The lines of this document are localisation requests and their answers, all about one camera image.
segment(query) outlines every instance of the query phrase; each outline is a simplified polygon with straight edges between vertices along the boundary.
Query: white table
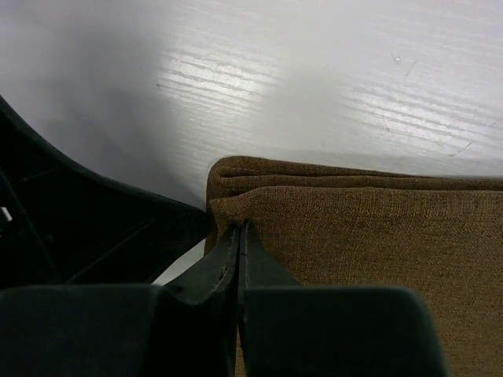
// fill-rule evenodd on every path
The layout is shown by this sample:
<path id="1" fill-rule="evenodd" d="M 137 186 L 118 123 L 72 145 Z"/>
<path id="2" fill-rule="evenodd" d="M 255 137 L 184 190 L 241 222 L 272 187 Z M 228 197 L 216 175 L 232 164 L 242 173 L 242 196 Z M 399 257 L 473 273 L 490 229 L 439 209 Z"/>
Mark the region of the white table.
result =
<path id="1" fill-rule="evenodd" d="M 119 181 L 204 207 L 251 155 L 501 176 L 499 0 L 4 0 L 2 96 Z"/>

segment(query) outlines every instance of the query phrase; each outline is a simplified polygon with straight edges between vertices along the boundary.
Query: cloth fold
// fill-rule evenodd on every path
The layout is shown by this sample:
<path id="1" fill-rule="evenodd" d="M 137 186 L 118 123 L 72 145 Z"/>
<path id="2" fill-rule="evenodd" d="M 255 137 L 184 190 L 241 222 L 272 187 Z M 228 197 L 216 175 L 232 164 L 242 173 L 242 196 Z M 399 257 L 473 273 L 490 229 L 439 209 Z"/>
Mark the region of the cloth fold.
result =
<path id="1" fill-rule="evenodd" d="M 454 376 L 503 375 L 503 180 L 231 157 L 211 169 L 207 208 L 207 251 L 253 221 L 303 284 L 412 288 Z"/>

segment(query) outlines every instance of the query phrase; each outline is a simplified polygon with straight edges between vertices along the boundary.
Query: folded cloth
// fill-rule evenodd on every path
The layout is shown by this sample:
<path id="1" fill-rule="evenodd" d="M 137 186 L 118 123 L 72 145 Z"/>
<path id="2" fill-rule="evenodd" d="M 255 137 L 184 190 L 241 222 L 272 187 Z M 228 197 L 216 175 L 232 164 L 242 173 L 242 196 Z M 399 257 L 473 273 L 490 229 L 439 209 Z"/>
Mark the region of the folded cloth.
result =
<path id="1" fill-rule="evenodd" d="M 454 376 L 503 375 L 503 180 L 231 157 L 211 169 L 207 207 L 207 251 L 250 220 L 301 283 L 412 288 Z"/>

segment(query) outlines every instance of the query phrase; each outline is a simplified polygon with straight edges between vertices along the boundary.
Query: folded brown towel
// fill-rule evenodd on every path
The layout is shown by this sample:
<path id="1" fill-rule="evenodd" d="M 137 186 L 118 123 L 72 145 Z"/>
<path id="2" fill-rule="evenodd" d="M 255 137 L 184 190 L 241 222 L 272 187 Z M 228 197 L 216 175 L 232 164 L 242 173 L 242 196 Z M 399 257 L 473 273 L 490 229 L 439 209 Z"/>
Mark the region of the folded brown towel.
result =
<path id="1" fill-rule="evenodd" d="M 412 288 L 431 310 L 453 375 L 494 377 L 503 375 L 502 190 L 494 179 L 232 157 L 208 178 L 216 226 L 206 248 L 251 220 L 303 284 Z"/>

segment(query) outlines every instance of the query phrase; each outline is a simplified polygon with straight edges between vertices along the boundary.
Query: fabric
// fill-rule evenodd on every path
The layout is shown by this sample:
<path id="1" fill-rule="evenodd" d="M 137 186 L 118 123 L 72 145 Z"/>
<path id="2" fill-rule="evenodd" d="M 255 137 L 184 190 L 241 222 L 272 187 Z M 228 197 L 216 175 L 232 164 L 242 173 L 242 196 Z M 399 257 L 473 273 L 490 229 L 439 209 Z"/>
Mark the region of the fabric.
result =
<path id="1" fill-rule="evenodd" d="M 398 285 L 431 310 L 453 376 L 503 375 L 503 181 L 231 157 L 208 177 L 215 229 L 251 220 L 309 285 Z M 244 375 L 238 361 L 237 375 Z"/>

